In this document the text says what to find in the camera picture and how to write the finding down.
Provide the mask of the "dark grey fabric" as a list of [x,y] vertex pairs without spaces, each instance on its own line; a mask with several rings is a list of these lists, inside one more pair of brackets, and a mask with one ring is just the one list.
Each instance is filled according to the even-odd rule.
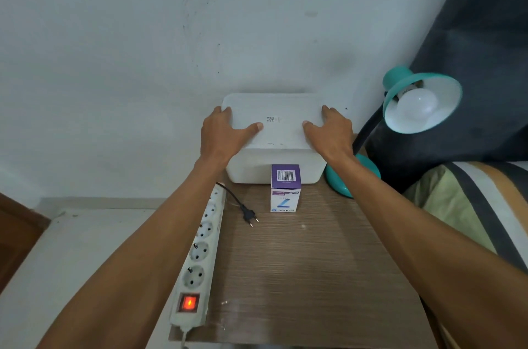
[[528,161],[528,0],[446,0],[411,70],[453,77],[463,96],[429,131],[371,134],[367,154],[397,192],[449,161]]

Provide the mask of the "purple and white bulb carton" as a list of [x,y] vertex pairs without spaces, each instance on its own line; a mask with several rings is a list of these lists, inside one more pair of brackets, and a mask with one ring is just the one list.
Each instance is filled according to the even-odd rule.
[[302,187],[299,165],[272,165],[270,187],[271,212],[296,212]]

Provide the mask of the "teal desk lamp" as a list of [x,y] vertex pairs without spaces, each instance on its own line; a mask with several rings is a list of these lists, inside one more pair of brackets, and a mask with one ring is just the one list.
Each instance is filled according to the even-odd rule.
[[[360,129],[352,145],[353,154],[359,158],[360,164],[379,178],[381,174],[378,167],[359,152],[380,122],[384,121],[390,130],[400,134],[421,133],[448,119],[459,106],[463,96],[462,86],[456,79],[436,72],[415,73],[406,66],[396,66],[387,71],[382,85],[385,90],[384,101]],[[439,100],[436,111],[425,121],[405,119],[397,111],[397,95],[414,87],[431,90]]]

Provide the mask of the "white plastic box lid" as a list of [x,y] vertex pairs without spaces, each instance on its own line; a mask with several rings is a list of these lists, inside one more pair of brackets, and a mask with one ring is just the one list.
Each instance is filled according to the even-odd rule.
[[263,130],[244,147],[246,150],[312,151],[303,121],[323,125],[322,105],[318,94],[233,93],[223,99],[221,107],[231,108],[234,129],[263,124]]

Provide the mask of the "white light bulb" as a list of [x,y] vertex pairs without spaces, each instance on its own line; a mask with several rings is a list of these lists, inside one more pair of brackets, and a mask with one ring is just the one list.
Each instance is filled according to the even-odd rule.
[[414,87],[397,95],[398,114],[411,121],[425,121],[436,111],[439,100],[429,89]]

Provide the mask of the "person's left hand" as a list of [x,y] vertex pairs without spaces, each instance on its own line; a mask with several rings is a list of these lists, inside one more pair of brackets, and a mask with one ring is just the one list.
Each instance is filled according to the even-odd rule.
[[237,146],[234,141],[234,128],[231,125],[232,109],[221,106],[203,121],[201,128],[200,157],[195,167],[223,170],[229,161],[244,146]]

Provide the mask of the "person's right hand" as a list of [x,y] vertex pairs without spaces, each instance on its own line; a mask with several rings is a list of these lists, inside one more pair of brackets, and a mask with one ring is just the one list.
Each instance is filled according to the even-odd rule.
[[326,128],[325,142],[310,145],[332,168],[337,170],[342,164],[354,159],[353,124],[350,119],[345,118],[333,107],[323,105],[321,113],[323,125]]

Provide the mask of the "brown wooden door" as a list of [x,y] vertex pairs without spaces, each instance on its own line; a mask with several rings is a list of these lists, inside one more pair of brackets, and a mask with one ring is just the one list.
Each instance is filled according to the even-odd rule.
[[0,294],[50,223],[0,192]]

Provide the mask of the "white power strip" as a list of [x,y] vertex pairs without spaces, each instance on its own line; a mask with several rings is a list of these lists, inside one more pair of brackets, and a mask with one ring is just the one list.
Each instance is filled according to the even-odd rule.
[[188,333],[207,320],[225,201],[225,186],[217,183],[176,281],[169,322],[182,333],[181,349],[187,349]]

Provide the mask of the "white plastic storage box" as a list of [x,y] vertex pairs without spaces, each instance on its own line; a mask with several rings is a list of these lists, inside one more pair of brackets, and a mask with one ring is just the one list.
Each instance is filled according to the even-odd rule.
[[271,184],[272,181],[314,184],[326,162],[311,149],[242,149],[227,165],[236,184]]

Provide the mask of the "striped bedding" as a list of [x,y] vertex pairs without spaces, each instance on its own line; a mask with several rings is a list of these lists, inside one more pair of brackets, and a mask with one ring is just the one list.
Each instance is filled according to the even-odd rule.
[[528,274],[528,161],[448,162],[403,195]]

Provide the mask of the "person's left forearm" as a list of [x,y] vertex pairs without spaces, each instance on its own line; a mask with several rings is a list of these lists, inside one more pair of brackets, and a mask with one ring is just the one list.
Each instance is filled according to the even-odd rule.
[[202,155],[66,304],[36,349],[144,349],[227,163]]

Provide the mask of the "person's right forearm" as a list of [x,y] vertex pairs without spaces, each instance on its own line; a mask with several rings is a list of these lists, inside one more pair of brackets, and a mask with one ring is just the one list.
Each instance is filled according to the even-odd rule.
[[347,152],[328,164],[416,292],[465,349],[528,349],[528,275],[413,205]]

